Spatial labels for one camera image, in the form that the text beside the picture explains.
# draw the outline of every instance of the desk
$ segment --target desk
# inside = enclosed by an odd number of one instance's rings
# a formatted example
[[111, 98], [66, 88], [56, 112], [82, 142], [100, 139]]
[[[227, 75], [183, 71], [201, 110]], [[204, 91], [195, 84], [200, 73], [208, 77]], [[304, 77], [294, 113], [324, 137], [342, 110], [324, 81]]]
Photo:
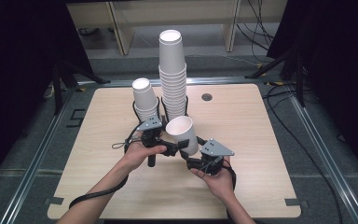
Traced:
[[[161, 95], [160, 87], [154, 90]], [[213, 99], [203, 101], [204, 93]], [[187, 96], [187, 112], [196, 134], [212, 137], [235, 151], [231, 158], [238, 176], [235, 192], [248, 213], [252, 217], [298, 217], [300, 207], [285, 204], [285, 199], [294, 199], [296, 194], [257, 86], [188, 86]], [[54, 195], [64, 198], [63, 203], [49, 207], [50, 218], [61, 217], [75, 197], [86, 193], [122, 157], [123, 149], [111, 146], [123, 142], [137, 125], [132, 101], [131, 88], [94, 93]], [[153, 168], [146, 163], [130, 174], [101, 218], [227, 217], [226, 208], [186, 169], [179, 153], [176, 157], [157, 155]]]

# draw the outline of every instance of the person's left arm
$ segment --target person's left arm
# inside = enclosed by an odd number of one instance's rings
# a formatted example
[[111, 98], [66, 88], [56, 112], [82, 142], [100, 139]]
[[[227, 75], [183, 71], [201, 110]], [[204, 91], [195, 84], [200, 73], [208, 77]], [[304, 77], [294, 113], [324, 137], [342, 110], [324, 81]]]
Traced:
[[[87, 193], [111, 189], [151, 155], [162, 153], [164, 146], [146, 148], [141, 142], [134, 142], [117, 164]], [[82, 201], [72, 206], [57, 223], [95, 223], [114, 193]]]

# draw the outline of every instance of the hand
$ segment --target hand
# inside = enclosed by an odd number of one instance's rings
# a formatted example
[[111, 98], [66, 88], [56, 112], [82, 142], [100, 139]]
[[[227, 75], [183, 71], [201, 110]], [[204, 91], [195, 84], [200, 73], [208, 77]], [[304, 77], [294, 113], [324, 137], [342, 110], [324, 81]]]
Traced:
[[145, 147], [142, 142], [133, 142], [120, 162], [132, 171], [138, 168], [148, 156], [162, 153], [165, 150], [167, 150], [165, 146]]
[[[229, 157], [224, 158], [223, 165], [229, 166]], [[202, 171], [197, 169], [191, 169], [191, 173], [203, 179], [208, 185], [211, 193], [216, 196], [220, 201], [223, 201], [226, 197], [232, 196], [234, 194], [234, 189], [232, 186], [232, 176], [231, 173], [222, 168], [217, 175], [206, 175]]]

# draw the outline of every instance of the table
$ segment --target table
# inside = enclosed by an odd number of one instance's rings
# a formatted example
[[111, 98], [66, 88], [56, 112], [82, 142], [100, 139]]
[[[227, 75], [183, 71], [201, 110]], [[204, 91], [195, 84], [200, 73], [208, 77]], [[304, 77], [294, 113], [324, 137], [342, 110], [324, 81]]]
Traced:
[[[161, 88], [153, 88], [160, 96]], [[212, 100], [202, 100], [204, 93], [211, 94]], [[187, 86], [187, 96], [187, 112], [197, 136], [212, 137], [235, 151], [231, 158], [238, 176], [235, 192], [248, 213], [252, 217], [298, 217], [300, 207], [285, 203], [296, 194], [257, 86]], [[51, 204], [48, 217], [61, 217], [75, 197], [86, 193], [122, 157], [123, 149], [111, 146], [123, 142], [138, 123], [132, 101], [131, 88], [94, 93], [54, 195], [63, 202]], [[186, 169], [179, 153], [176, 157], [157, 155], [153, 168], [146, 163], [130, 174], [127, 185], [115, 193], [101, 218], [227, 217], [226, 208]]]

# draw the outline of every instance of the person's right hand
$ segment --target person's right hand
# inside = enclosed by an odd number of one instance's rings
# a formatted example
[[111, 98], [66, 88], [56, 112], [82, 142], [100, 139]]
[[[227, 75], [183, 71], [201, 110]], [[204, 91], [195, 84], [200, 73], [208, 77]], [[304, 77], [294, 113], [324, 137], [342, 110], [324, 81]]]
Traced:
[[[224, 158], [223, 165], [229, 165], [229, 157]], [[200, 170], [191, 169], [191, 173], [203, 179], [205, 183], [208, 185], [211, 193], [217, 197], [219, 200], [223, 201], [226, 197], [233, 196], [234, 189], [232, 186], [232, 176], [231, 173], [222, 168], [217, 175], [207, 175]]]

